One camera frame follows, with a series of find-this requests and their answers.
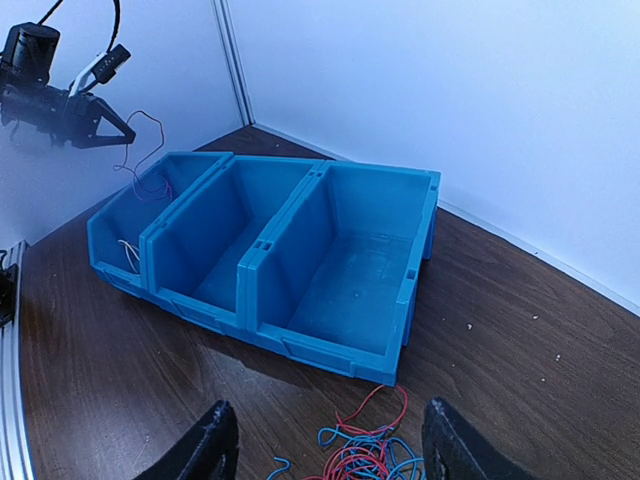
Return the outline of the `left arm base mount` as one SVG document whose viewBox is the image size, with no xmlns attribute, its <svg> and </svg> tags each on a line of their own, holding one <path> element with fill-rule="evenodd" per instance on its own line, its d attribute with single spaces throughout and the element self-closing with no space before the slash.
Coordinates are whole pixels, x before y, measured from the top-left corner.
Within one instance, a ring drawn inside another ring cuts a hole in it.
<svg viewBox="0 0 640 480">
<path fill-rule="evenodd" d="M 14 263 L 4 266 L 8 251 L 1 250 L 1 284 L 0 284 L 0 326 L 4 327 L 13 321 L 16 315 L 17 294 L 19 285 L 19 266 Z"/>
</svg>

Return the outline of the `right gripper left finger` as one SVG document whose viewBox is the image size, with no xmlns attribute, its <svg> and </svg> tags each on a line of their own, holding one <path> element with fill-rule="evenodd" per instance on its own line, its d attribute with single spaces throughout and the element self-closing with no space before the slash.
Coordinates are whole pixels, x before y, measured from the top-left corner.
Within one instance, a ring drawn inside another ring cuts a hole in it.
<svg viewBox="0 0 640 480">
<path fill-rule="evenodd" d="M 229 401 L 219 400 L 136 479 L 235 479 L 239 428 Z"/>
</svg>

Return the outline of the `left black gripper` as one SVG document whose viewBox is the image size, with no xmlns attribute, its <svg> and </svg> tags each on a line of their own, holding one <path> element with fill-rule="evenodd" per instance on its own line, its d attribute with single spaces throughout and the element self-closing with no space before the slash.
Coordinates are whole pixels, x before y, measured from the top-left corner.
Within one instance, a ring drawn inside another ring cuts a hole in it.
<svg viewBox="0 0 640 480">
<path fill-rule="evenodd" d="M 119 135 L 97 135 L 98 125 L 106 121 Z M 103 99 L 92 93 L 75 95 L 61 110 L 52 134 L 52 145 L 63 147 L 67 142 L 79 149 L 130 145 L 136 132 Z"/>
</svg>

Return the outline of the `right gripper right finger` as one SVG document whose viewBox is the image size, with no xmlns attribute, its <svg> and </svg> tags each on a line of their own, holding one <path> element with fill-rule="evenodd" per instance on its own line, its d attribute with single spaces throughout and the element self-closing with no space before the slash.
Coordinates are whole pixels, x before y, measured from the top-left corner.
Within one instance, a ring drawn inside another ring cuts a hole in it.
<svg viewBox="0 0 640 480">
<path fill-rule="evenodd" d="M 441 397 L 425 406 L 422 448 L 428 479 L 534 479 Z"/>
</svg>

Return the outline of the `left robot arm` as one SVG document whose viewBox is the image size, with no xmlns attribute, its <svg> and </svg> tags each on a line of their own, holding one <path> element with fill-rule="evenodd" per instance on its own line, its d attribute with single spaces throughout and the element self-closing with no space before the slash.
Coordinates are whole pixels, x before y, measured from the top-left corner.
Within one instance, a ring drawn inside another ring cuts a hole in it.
<svg viewBox="0 0 640 480">
<path fill-rule="evenodd" d="M 1 124 L 30 124 L 54 146 L 89 149 L 130 145 L 135 131 L 92 89 L 107 84 L 130 58 L 122 45 L 98 55 L 67 89 L 49 84 L 60 39 L 52 27 L 26 22 L 13 26 L 1 55 Z"/>
</svg>

